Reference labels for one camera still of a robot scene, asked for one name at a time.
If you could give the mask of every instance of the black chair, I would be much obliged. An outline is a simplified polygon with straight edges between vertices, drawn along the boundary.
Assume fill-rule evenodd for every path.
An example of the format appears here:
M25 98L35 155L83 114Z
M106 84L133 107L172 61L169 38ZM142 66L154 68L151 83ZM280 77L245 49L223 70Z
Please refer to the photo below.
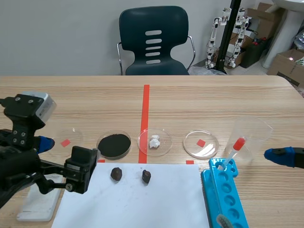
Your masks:
M188 69L195 58L195 48L188 36L188 15L178 6L157 6L127 9L119 17L121 42L117 44L120 72L123 67L119 45L123 50L132 51L135 61L126 75L189 75ZM171 58L173 47L186 43L190 38L193 59L185 66Z

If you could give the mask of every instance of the empty petri dish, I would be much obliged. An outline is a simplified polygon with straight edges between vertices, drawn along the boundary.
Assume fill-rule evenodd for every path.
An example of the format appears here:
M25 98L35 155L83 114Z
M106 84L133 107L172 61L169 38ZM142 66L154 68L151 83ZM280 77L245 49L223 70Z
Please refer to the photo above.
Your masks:
M52 139L55 141L55 145L49 153L58 158L69 158L73 146L82 146L83 135L75 128L66 128L57 131Z
M216 137L205 130L192 130L183 140L186 152L197 159L212 158L218 152L218 143Z
M153 135L159 136L160 145L157 148L150 148L150 141ZM148 156L162 156L169 152L172 147L172 137L164 129L146 129L143 130L137 139L139 149Z
M124 131L108 131L99 137L96 147L102 157L109 160L118 160L130 151L131 138Z

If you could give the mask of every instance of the wooden table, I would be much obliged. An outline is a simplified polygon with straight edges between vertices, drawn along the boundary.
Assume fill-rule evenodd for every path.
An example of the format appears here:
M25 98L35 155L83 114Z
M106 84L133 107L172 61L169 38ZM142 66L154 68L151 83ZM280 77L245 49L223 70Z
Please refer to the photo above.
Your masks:
M0 97L29 90L47 92L57 103L51 119L81 130L84 147L96 147L102 132L123 130L130 134L132 147L119 162L138 162L144 84L151 86L149 127L164 128L173 137L171 151L162 157L148 157L149 163L194 160L203 170L208 161L194 159L183 149L188 131L212 132L220 144L216 157L225 157L223 151L235 119L260 117L274 132L251 165L238 164L240 174L235 180L247 221L251 228L303 227L304 170L276 165L263 156L268 148L304 147L304 99L281 77L8 76L0 77ZM11 122L0 115L0 126L11 128ZM51 131L51 124L47 124L38 133L49 136ZM61 164L65 160L49 152L41 157ZM26 194L27 190L17 193L0 210L1 228L51 227L56 213L50 222L16 221Z

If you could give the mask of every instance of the white sink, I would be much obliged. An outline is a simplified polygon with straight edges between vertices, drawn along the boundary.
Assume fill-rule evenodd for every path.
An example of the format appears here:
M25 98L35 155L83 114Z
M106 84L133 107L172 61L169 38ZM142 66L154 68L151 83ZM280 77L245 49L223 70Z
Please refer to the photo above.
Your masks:
M304 0L272 0L275 5L287 9L286 19L277 34L267 56L262 63L269 69L276 54L290 49L294 36L298 33L304 20Z
M303 0L272 0L272 1L274 2L274 4L276 4L281 8L297 11L297 12L304 12Z

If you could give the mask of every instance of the plastic dropper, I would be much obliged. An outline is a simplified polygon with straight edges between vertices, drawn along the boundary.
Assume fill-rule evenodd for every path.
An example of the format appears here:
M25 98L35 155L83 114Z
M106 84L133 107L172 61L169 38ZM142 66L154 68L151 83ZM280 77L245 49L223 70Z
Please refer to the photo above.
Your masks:
M239 138L236 143L233 145L233 148L231 150L231 153L229 156L225 159L224 163L219 167L220 170L224 170L225 167L228 165L229 161L232 159L232 157L244 146L246 140L245 138Z

